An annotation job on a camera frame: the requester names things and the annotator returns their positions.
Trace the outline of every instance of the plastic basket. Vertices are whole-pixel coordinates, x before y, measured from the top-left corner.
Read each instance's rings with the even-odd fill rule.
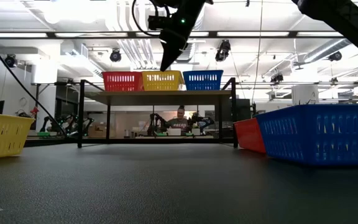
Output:
[[[185,84],[180,71],[142,72],[145,91],[180,90]]]
[[[311,165],[358,165],[358,105],[300,105],[257,116],[266,152]]]
[[[256,118],[234,123],[240,147],[255,152],[266,153],[262,135]]]
[[[183,72],[187,90],[220,90],[223,70]]]
[[[102,72],[106,91],[143,91],[141,72]]]
[[[0,157],[22,152],[33,122],[31,118],[0,115]]]

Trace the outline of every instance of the orange basket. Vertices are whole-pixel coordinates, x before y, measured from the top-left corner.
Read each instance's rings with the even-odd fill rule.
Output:
[[[142,72],[102,72],[106,91],[144,91]]]
[[[241,148],[266,153],[265,144],[256,118],[238,121],[234,125]]]

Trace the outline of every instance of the cable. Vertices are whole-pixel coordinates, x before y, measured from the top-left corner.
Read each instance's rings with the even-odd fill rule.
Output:
[[[169,11],[168,6],[164,6],[164,8],[165,8],[165,12],[167,12],[167,17],[170,17],[170,16],[171,16],[171,13],[170,13],[170,11]]]
[[[0,100],[2,100],[2,98],[3,98],[3,96],[4,96],[4,89],[5,89],[5,82],[6,82],[6,74],[7,74],[7,70],[5,69],[5,78],[4,78],[4,84],[2,84],[2,91],[1,91]]]
[[[142,131],[146,128],[146,126],[147,126],[149,123],[150,123],[150,120],[148,120],[148,121],[146,122],[146,124],[143,126],[143,128],[142,128],[142,130],[140,130],[140,132],[142,132]]]
[[[238,70],[237,70],[237,65],[236,65],[236,63],[235,63],[235,61],[234,61],[234,54],[233,54],[233,52],[232,52],[231,50],[230,50],[230,53],[231,53],[231,58],[233,59],[234,68],[236,69],[237,78],[239,79],[239,83],[240,83],[242,95],[243,95],[244,99],[246,99],[246,94],[244,93],[244,90],[243,90],[243,88],[242,88],[240,75],[239,75],[239,72],[238,72]]]
[[[18,84],[22,87],[22,89],[36,102],[38,103],[38,105],[48,114],[49,118],[56,123],[60,130],[62,131],[62,133],[66,134],[66,131],[60,127],[59,123],[56,121],[55,118],[53,118],[53,116],[47,111],[47,109],[45,109],[45,107],[33,96],[31,95],[30,91],[23,85],[23,83],[20,82],[20,80],[16,77],[16,75],[12,72],[11,68],[9,68],[9,66],[7,65],[7,63],[5,62],[5,60],[2,58],[2,56],[0,55],[0,61],[2,62],[2,64],[6,67],[6,69],[9,71],[9,73],[13,76],[13,78],[18,82]]]
[[[256,81],[258,79],[258,71],[259,71],[259,57],[260,57],[260,43],[262,41],[262,21],[264,17],[264,0],[262,0],[262,5],[260,7],[260,28],[259,28],[259,46],[258,46],[258,60],[256,63],[256,74],[255,74],[255,82],[254,87],[252,89],[252,99],[251,103],[254,102],[254,95],[255,95],[255,87],[256,87]]]
[[[158,17],[158,9],[157,9],[157,6],[154,4],[154,2],[152,2],[152,3],[153,3],[154,8],[155,8],[155,16]],[[134,2],[132,3],[132,18],[134,18],[136,27],[137,27],[142,33],[144,33],[144,34],[146,34],[146,35],[148,35],[148,36],[158,37],[159,34],[151,34],[151,33],[149,33],[149,32],[144,31],[144,30],[140,27],[140,25],[139,25],[139,23],[136,21],[136,17],[135,17],[135,4],[136,4],[136,0],[134,0]]]
[[[66,86],[66,105],[67,105],[68,86]]]

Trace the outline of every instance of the white wall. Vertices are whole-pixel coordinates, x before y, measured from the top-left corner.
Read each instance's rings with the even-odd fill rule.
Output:
[[[19,80],[25,85],[26,88],[30,88],[31,73],[27,72],[24,79],[24,70],[15,68],[13,70]],[[5,100],[4,114],[15,115],[19,110],[29,112],[30,96],[19,86],[12,75],[5,69],[4,65],[0,61],[0,100]]]

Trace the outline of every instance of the ventilation duct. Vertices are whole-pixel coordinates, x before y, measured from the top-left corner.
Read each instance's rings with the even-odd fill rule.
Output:
[[[333,53],[338,52],[339,50],[343,49],[351,45],[352,43],[347,39],[342,40],[330,40],[329,42],[323,44],[322,46],[318,47],[317,49],[313,50],[312,52],[305,55],[303,58],[304,63],[300,62],[300,64],[306,63],[313,63],[322,58],[326,58]]]
[[[68,67],[72,72],[82,77],[100,77],[104,71],[96,62],[88,57],[89,50],[84,44],[77,46],[72,40],[65,40],[60,45],[59,62],[63,68]]]

